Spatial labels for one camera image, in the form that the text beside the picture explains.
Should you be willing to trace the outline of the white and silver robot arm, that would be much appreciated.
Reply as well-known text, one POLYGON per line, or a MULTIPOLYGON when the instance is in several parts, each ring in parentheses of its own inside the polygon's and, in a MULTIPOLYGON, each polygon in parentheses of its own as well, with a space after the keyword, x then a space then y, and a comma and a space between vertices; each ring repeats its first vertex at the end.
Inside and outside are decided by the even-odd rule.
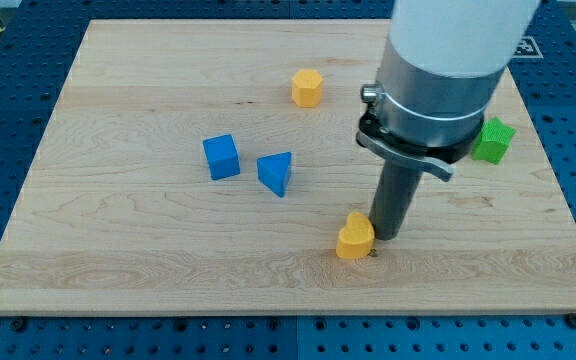
POLYGON ((382 176, 447 181, 470 150, 539 0, 396 0, 358 143, 382 176))

